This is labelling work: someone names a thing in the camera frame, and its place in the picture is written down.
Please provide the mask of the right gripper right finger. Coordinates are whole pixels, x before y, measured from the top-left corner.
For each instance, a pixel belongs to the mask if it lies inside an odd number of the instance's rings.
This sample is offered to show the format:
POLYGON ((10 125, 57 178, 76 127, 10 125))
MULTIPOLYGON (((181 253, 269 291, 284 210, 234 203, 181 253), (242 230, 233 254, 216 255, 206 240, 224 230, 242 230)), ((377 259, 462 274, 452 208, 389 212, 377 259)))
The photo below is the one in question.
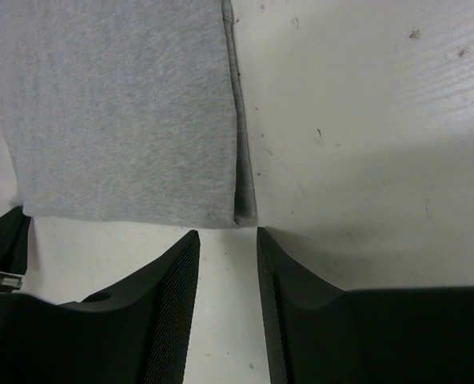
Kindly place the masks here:
POLYGON ((474 287, 339 289, 257 230, 273 383, 474 383, 474 287))

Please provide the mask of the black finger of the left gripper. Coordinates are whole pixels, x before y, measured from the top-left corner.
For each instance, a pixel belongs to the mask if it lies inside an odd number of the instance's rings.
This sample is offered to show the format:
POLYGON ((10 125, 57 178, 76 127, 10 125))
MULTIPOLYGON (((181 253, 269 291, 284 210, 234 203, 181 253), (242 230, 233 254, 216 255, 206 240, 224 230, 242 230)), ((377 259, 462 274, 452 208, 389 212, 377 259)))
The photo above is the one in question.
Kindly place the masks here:
POLYGON ((0 217, 0 288, 21 288, 27 270, 31 217, 18 206, 0 217))

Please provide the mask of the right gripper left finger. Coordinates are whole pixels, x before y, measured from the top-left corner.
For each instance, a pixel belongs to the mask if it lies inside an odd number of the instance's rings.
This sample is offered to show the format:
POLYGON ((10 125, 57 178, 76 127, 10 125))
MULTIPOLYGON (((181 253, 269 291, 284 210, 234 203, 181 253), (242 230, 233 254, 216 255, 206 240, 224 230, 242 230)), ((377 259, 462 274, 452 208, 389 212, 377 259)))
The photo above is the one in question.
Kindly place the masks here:
POLYGON ((0 383, 180 383, 200 238, 80 302, 0 294, 0 383))

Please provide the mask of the grey tank top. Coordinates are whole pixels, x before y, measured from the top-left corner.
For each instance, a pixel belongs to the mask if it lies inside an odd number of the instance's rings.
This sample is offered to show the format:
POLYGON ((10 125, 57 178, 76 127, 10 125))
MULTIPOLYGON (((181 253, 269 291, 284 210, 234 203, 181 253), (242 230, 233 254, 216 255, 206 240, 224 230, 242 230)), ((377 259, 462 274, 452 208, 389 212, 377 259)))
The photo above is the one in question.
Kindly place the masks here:
POLYGON ((228 1, 0 1, 1 128, 31 217, 257 219, 228 1))

